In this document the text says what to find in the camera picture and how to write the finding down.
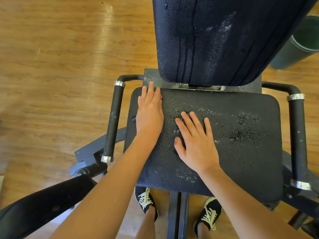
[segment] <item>trash can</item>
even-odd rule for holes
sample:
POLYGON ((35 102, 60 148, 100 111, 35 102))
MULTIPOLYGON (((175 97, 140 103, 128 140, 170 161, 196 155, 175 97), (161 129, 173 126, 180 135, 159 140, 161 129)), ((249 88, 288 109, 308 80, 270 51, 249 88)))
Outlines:
POLYGON ((319 16, 309 15, 270 62, 275 69, 287 68, 319 52, 319 16))

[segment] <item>person's left hand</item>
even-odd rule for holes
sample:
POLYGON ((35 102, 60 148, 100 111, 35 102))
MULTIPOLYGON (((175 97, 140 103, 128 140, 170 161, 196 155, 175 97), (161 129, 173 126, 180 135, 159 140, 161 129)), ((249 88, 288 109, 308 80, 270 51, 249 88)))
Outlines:
POLYGON ((142 88, 142 95, 138 97, 138 113, 136 115, 136 132, 154 145, 163 128, 164 114, 160 88, 154 92, 154 82, 150 82, 148 92, 146 86, 142 88))

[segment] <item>textured vinyl surface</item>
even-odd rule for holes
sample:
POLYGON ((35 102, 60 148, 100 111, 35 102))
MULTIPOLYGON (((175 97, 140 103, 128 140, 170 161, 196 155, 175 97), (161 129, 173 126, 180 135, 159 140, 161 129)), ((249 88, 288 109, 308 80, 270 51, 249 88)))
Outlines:
POLYGON ((153 0, 160 76, 196 85, 249 84, 316 2, 153 0))
MULTIPOLYGON (((133 91, 124 150, 136 136, 138 96, 133 91)), ((222 169, 239 186, 262 203, 280 199, 283 188, 280 110, 269 95, 161 89, 164 126, 146 161, 138 185, 210 196, 196 172, 178 157, 174 138, 181 137, 175 118, 182 111, 194 111, 202 125, 208 117, 222 169)))

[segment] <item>forearm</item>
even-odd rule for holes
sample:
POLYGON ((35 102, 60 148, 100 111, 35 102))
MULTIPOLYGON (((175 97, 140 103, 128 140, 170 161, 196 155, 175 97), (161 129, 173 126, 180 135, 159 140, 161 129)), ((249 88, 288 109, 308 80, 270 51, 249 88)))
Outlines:
POLYGON ((226 211, 240 238, 305 238, 240 188, 221 169, 200 177, 226 211))
POLYGON ((51 238, 115 238, 153 143, 136 136, 114 167, 51 238))

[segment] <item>black sneaker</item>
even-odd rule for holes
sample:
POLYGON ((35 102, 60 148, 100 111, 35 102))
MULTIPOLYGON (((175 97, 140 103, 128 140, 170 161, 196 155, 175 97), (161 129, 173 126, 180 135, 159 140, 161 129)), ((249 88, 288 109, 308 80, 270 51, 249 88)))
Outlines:
POLYGON ((156 221, 159 216, 159 212, 156 208, 155 202, 150 193, 150 188, 135 186, 134 193, 135 193, 136 200, 138 201, 139 205, 144 211, 144 214, 146 213, 150 205, 155 207, 155 221, 156 221))
POLYGON ((197 227, 203 222, 209 230, 216 230, 215 222, 220 217, 223 208, 215 197, 209 197, 205 202, 205 207, 194 224, 194 233, 198 238, 197 227))

